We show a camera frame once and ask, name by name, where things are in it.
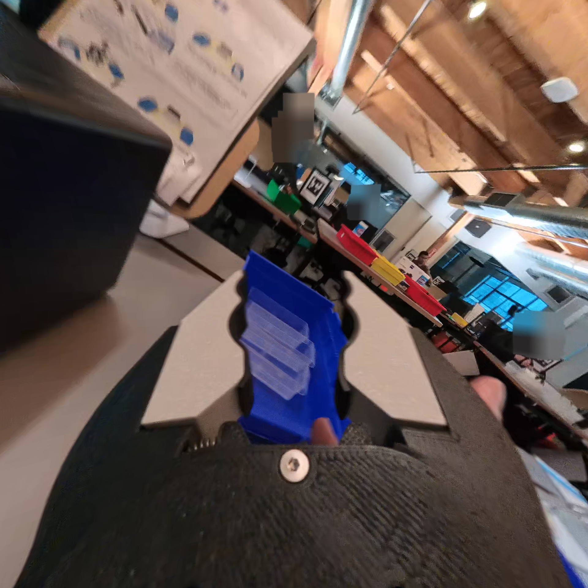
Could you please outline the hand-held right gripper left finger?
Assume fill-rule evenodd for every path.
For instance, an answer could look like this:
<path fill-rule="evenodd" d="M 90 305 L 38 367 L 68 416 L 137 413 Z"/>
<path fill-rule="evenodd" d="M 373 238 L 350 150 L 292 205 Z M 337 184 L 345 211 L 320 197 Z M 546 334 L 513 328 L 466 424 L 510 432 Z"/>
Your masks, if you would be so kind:
<path fill-rule="evenodd" d="M 245 375 L 245 352 L 229 330 L 242 301 L 237 271 L 180 322 L 141 425 L 194 424 L 219 429 L 242 414 L 237 387 Z"/>

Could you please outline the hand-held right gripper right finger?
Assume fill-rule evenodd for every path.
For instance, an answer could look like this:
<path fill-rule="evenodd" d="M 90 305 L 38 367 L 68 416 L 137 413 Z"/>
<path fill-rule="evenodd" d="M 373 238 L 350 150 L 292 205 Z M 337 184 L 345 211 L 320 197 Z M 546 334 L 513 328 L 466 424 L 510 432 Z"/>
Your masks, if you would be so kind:
<path fill-rule="evenodd" d="M 411 327 L 355 274 L 343 272 L 353 332 L 343 353 L 349 385 L 402 423 L 446 425 Z"/>

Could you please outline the blue plastic drawer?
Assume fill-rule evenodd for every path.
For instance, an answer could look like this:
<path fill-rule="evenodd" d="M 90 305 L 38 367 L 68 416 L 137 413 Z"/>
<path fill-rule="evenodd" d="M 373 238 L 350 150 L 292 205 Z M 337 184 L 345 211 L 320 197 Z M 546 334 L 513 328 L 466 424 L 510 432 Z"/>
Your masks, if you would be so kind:
<path fill-rule="evenodd" d="M 308 324 L 316 363 L 307 394 L 291 401 L 284 401 L 252 376 L 254 400 L 249 415 L 240 419 L 242 427 L 256 439 L 289 445 L 310 442 L 315 420 L 327 417 L 340 439 L 351 423 L 342 419 L 335 402 L 339 354 L 348 340 L 334 304 L 255 252 L 249 253 L 243 269 L 247 296 L 251 288 L 258 288 Z"/>

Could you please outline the black drawer cabinet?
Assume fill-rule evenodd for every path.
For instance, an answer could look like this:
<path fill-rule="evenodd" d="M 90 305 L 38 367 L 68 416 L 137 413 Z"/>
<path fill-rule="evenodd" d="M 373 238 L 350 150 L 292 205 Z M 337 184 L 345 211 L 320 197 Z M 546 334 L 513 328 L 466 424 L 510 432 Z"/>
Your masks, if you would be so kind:
<path fill-rule="evenodd" d="M 115 285 L 171 151 L 1 7 L 1 353 Z"/>

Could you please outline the person's right hand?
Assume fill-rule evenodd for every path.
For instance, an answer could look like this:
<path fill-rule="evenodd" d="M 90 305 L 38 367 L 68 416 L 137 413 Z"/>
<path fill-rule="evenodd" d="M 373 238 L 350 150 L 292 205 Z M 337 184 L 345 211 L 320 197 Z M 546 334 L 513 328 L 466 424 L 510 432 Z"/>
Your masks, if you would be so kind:
<path fill-rule="evenodd" d="M 469 383 L 496 419 L 502 423 L 507 401 L 507 388 L 505 384 L 491 376 L 477 376 L 471 379 Z"/>

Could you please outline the red plastic bin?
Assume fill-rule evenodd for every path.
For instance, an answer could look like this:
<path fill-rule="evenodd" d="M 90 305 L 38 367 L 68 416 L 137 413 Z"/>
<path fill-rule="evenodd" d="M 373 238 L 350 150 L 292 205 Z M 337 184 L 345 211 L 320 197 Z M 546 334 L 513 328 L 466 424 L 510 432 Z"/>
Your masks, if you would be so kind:
<path fill-rule="evenodd" d="M 349 254 L 366 266 L 371 266 L 379 256 L 367 242 L 344 224 L 336 233 L 336 238 Z"/>
<path fill-rule="evenodd" d="M 446 308 L 408 274 L 404 274 L 403 282 L 406 284 L 406 296 L 426 312 L 434 317 L 446 312 Z"/>

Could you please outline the clear plastic drawer dividers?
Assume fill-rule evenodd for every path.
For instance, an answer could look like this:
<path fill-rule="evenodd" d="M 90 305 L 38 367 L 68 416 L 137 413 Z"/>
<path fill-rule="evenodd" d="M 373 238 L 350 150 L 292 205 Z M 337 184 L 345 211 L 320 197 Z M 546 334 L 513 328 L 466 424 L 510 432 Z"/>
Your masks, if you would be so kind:
<path fill-rule="evenodd" d="M 246 347 L 254 379 L 284 401 L 305 396 L 316 363 L 308 324 L 258 288 L 245 304 Z"/>

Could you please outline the yellow plastic bin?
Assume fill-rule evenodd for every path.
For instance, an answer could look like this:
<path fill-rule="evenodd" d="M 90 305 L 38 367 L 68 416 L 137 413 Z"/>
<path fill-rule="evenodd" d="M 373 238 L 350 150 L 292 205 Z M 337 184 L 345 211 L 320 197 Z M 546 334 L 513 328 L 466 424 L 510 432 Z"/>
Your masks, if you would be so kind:
<path fill-rule="evenodd" d="M 405 279 L 405 274 L 383 256 L 371 262 L 371 269 L 392 286 L 399 285 Z"/>

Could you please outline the white board stand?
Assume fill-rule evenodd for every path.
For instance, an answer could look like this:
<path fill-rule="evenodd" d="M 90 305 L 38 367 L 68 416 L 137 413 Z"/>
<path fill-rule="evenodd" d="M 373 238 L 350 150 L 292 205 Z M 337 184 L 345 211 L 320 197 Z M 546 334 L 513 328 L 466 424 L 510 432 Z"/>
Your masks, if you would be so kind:
<path fill-rule="evenodd" d="M 139 226 L 139 232 L 153 239 L 173 237 L 189 230 L 190 223 L 172 214 L 155 200 L 151 199 Z"/>

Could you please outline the green plastic bin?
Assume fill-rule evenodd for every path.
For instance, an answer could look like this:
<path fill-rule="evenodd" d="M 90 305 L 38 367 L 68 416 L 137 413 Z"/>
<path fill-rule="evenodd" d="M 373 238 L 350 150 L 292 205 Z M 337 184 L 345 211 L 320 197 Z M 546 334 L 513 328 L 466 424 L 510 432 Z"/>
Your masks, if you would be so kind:
<path fill-rule="evenodd" d="M 284 191 L 275 180 L 270 180 L 266 188 L 266 199 L 286 215 L 296 214 L 302 207 L 296 195 Z"/>

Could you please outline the brown backing board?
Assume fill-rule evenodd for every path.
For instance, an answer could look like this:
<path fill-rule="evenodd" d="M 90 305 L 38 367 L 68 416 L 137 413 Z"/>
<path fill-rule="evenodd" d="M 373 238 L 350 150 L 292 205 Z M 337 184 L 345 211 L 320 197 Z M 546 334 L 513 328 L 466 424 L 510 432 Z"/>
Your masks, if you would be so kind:
<path fill-rule="evenodd" d="M 260 137 L 260 128 L 257 118 L 244 130 L 236 141 L 232 150 L 218 165 L 215 172 L 204 184 L 201 190 L 193 198 L 192 202 L 182 204 L 175 202 L 170 212 L 186 220 L 202 217 L 210 211 L 225 189 L 231 184 L 234 175 L 239 171 L 256 148 Z"/>

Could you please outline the black and white marker sign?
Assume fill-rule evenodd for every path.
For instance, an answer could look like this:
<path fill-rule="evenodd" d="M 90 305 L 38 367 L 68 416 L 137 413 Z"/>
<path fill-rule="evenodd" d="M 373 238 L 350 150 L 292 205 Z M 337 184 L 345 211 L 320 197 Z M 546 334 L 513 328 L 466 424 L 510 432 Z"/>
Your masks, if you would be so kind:
<path fill-rule="evenodd" d="M 322 173 L 318 168 L 313 168 L 302 186 L 299 194 L 310 205 L 315 205 L 325 195 L 332 184 L 332 179 Z"/>

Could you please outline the printed instruction sheet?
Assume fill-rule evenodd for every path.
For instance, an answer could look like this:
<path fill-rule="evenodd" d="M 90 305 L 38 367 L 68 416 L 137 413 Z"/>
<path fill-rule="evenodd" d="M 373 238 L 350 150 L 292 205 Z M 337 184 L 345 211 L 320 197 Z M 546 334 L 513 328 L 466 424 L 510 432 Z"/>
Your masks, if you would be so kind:
<path fill-rule="evenodd" d="M 281 1 L 66 1 L 40 39 L 212 166 L 312 33 Z"/>

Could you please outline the white ceiling device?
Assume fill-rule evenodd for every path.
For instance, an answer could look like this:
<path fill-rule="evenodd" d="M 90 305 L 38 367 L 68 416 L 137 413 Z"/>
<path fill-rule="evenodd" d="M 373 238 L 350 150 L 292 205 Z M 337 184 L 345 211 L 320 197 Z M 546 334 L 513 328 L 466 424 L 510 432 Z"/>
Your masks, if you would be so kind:
<path fill-rule="evenodd" d="M 551 78 L 541 84 L 540 91 L 553 104 L 570 102 L 579 95 L 577 85 L 569 77 Z"/>

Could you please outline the silver ventilation duct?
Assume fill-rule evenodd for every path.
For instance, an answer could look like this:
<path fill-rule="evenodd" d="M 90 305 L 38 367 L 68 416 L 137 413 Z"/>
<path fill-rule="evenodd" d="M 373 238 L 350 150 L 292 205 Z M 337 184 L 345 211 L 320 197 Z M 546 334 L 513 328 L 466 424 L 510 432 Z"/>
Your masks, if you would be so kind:
<path fill-rule="evenodd" d="M 469 196 L 463 208 L 478 216 L 557 236 L 587 239 L 587 210 L 527 202 L 522 194 L 493 192 L 486 198 Z"/>

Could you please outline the silver ceiling duct pipe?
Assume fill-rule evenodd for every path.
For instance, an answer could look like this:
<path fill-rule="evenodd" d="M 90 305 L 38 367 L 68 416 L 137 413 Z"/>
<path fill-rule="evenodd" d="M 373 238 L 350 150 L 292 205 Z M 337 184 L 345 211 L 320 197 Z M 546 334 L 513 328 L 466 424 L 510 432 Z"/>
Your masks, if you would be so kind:
<path fill-rule="evenodd" d="M 354 55 L 364 32 L 373 1 L 331 1 L 322 59 L 327 83 L 320 97 L 334 108 L 342 98 Z"/>

